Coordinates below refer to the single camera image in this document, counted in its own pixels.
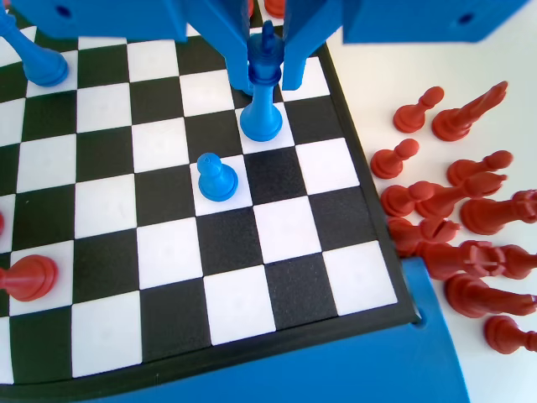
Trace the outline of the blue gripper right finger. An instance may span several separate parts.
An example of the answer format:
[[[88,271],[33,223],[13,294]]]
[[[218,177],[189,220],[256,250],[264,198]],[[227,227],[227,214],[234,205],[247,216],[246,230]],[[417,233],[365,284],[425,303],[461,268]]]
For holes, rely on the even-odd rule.
[[[284,73],[282,89],[297,90],[305,62],[342,25],[343,1],[289,0],[284,16]]]

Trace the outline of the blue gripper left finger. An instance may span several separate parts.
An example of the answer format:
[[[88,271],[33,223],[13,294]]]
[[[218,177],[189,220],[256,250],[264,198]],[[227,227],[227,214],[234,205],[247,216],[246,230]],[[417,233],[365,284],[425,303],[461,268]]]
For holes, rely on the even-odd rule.
[[[249,92],[248,1],[187,1],[188,23],[224,58],[231,86]]]

